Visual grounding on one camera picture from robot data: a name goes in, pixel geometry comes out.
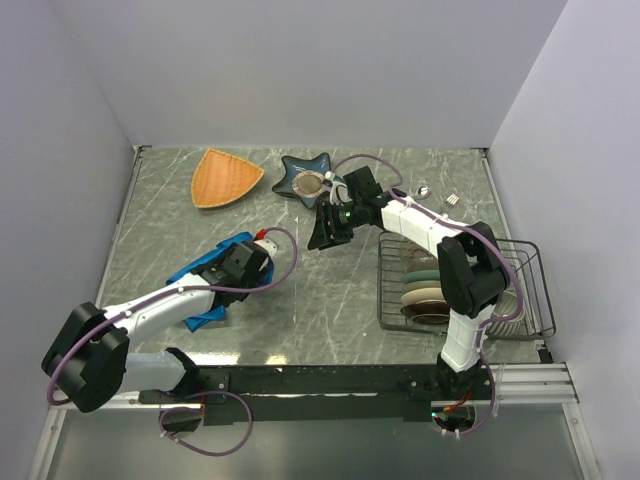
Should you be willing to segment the blue cloth napkin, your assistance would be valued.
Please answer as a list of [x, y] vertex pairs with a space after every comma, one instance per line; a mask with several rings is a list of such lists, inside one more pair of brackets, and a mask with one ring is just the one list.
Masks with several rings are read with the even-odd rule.
[[[243, 241], [253, 241], [254, 235], [249, 232], [241, 232], [236, 234], [226, 240], [219, 242], [216, 248], [200, 258], [194, 260], [186, 267], [182, 268], [175, 274], [173, 274], [167, 281], [166, 284], [170, 285], [179, 280], [184, 279], [188, 274], [193, 274], [196, 276], [199, 275], [199, 267], [209, 262], [210, 260], [216, 259], [220, 257], [233, 243], [240, 243]], [[262, 287], [265, 285], [269, 285], [272, 282], [274, 275], [275, 266], [273, 260], [270, 259], [269, 265], [269, 276], [265, 279], [264, 283], [260, 286], [254, 287]], [[199, 328], [203, 327], [206, 324], [209, 324], [214, 321], [224, 320], [226, 317], [226, 310], [235, 302], [242, 302], [249, 296], [248, 293], [230, 293], [230, 292], [219, 292], [215, 293], [214, 301], [212, 307], [209, 311], [191, 316], [184, 320], [184, 324], [188, 328], [190, 332], [195, 332]]]

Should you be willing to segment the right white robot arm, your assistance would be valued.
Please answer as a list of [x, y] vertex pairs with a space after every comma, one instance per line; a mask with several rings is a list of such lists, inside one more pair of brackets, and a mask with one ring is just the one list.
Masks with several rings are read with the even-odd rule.
[[309, 249], [346, 244], [356, 228], [370, 225], [404, 237], [437, 259], [441, 291], [450, 308], [446, 340], [437, 357], [437, 385], [443, 396], [460, 398], [482, 378], [486, 328], [511, 323], [520, 314], [494, 314], [517, 279], [491, 227], [452, 221], [395, 188], [384, 190], [367, 167], [344, 177], [327, 172], [323, 185], [329, 196], [316, 207]]

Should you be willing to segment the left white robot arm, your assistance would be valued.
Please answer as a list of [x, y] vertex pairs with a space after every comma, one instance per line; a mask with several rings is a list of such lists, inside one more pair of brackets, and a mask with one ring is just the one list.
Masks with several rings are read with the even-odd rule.
[[141, 390], [164, 390], [177, 402], [190, 400], [199, 379], [186, 354], [177, 348], [138, 354], [136, 347], [180, 322], [195, 331], [222, 319], [232, 303], [271, 282], [277, 251], [268, 238], [241, 234], [155, 292], [119, 305], [99, 308], [85, 302], [75, 307], [41, 363], [50, 387], [84, 413], [117, 394]]

